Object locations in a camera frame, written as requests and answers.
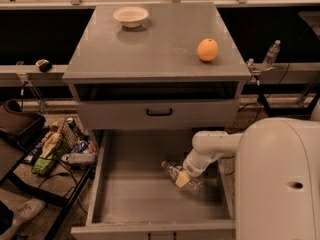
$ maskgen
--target orange fruit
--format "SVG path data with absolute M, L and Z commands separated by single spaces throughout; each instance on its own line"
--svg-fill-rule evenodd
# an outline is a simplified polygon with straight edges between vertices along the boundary
M 211 38 L 203 39 L 198 45 L 198 56 L 203 61 L 212 61 L 218 55 L 218 44 Z

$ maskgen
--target white bowl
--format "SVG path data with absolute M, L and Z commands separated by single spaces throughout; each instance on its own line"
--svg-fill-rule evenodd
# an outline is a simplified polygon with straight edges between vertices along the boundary
M 127 28 L 139 27 L 148 16 L 148 11 L 141 7 L 123 7 L 113 13 L 113 18 Z

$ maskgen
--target gray cabinet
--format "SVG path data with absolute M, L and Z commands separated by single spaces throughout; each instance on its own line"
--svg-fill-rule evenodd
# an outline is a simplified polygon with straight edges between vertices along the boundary
M 183 161 L 192 128 L 232 125 L 249 79 L 246 65 L 213 3 L 130 5 L 149 12 L 133 29 L 112 17 L 124 6 L 97 6 L 63 77 L 100 147 L 87 225 L 73 235 L 232 238 L 225 198 L 214 197 L 225 192 L 221 172 L 208 174 L 208 189 L 195 198 L 159 167 L 163 159 Z M 209 63 L 197 56 L 204 38 L 219 45 Z

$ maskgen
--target drawer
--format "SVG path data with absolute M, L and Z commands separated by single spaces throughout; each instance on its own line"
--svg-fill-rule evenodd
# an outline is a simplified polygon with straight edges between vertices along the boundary
M 181 129 L 233 124 L 239 102 L 228 100 L 78 102 L 88 129 Z
M 183 162 L 193 134 L 105 131 L 87 223 L 72 228 L 72 235 L 79 240 L 235 239 L 220 165 L 201 176 L 204 187 L 197 195 L 176 187 L 161 168 L 163 160 Z

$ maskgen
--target black handle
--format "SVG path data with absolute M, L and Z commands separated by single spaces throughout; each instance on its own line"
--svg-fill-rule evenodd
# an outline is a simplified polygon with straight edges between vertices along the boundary
M 146 109 L 146 114 L 148 116 L 171 116 L 173 113 L 173 109 L 170 108 L 166 113 L 152 113 L 148 108 Z

